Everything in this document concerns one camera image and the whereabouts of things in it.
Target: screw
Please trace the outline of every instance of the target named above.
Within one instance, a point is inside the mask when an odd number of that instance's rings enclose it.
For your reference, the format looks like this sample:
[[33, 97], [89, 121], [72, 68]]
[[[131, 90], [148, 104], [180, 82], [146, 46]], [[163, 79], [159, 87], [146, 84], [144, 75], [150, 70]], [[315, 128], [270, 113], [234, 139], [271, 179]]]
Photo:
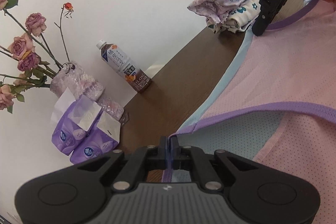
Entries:
[[117, 181], [113, 184], [113, 188], [116, 190], [127, 190], [130, 187], [129, 183], [126, 181]]
[[222, 187], [222, 184], [217, 181], [209, 181], [205, 184], [205, 188], [208, 190], [218, 190]]

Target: bottle cap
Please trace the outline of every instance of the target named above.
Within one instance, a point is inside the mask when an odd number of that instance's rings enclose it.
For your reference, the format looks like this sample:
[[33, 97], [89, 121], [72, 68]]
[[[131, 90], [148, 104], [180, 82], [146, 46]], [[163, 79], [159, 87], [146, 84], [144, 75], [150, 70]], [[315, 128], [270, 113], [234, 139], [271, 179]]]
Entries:
[[100, 40], [97, 44], [97, 48], [98, 49], [102, 49], [102, 47], [104, 47], [106, 45], [106, 42], [104, 40]]

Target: plastic bottle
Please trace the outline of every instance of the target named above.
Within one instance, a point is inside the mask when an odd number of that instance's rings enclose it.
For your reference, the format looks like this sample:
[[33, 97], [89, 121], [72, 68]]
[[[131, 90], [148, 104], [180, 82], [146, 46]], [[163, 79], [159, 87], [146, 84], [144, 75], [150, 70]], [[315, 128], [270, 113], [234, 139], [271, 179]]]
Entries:
[[100, 40], [97, 44], [101, 50], [101, 58], [113, 70], [124, 78], [136, 92], [143, 92], [152, 82], [149, 78], [117, 45], [107, 44]]

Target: flower vase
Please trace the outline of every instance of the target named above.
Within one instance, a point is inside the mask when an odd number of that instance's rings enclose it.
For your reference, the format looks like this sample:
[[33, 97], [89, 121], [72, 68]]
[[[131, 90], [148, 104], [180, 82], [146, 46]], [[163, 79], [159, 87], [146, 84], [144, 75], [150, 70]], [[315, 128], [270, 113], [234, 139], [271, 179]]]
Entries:
[[[88, 75], [85, 70], [76, 62], [66, 63], [57, 73], [50, 83], [50, 90], [59, 98], [63, 92], [69, 88], [76, 100], [81, 95], [85, 95], [100, 105], [104, 111], [115, 118], [121, 120], [124, 108], [110, 97], [104, 94], [105, 88], [93, 76]], [[128, 115], [124, 115], [122, 124], [128, 120]]]

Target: light blue fabric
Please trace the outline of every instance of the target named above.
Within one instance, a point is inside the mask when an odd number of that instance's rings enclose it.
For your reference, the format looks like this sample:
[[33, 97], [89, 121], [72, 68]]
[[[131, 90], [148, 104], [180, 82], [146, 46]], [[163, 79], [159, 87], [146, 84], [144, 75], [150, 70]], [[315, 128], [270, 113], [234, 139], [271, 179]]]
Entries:
[[241, 44], [238, 53], [233, 59], [230, 66], [227, 68], [223, 77], [220, 79], [214, 90], [211, 92], [210, 96], [204, 101], [204, 103], [181, 125], [180, 128], [190, 126], [202, 117], [204, 112], [215, 102], [215, 100], [219, 97], [219, 95], [223, 92], [226, 86], [230, 83], [232, 78], [237, 73], [241, 64], [243, 63], [247, 51], [252, 43], [253, 33], [252, 28], [250, 27], [245, 34], [245, 38], [243, 43]]
[[[276, 111], [252, 112], [177, 138], [181, 146], [200, 147], [207, 154], [224, 149], [252, 160], [275, 133], [283, 115]], [[172, 182], [190, 182], [189, 172], [173, 171]]]
[[[243, 63], [252, 40], [253, 33], [250, 27], [246, 31], [245, 39], [237, 55], [210, 96], [180, 128], [198, 122], [204, 112], [215, 102]], [[178, 141], [182, 146], [200, 147], [208, 154], [214, 153], [217, 149], [224, 149], [251, 160], [274, 134], [282, 117], [283, 112], [254, 112], [202, 128], [193, 134], [178, 135]], [[189, 181], [189, 172], [173, 171], [172, 182]]]

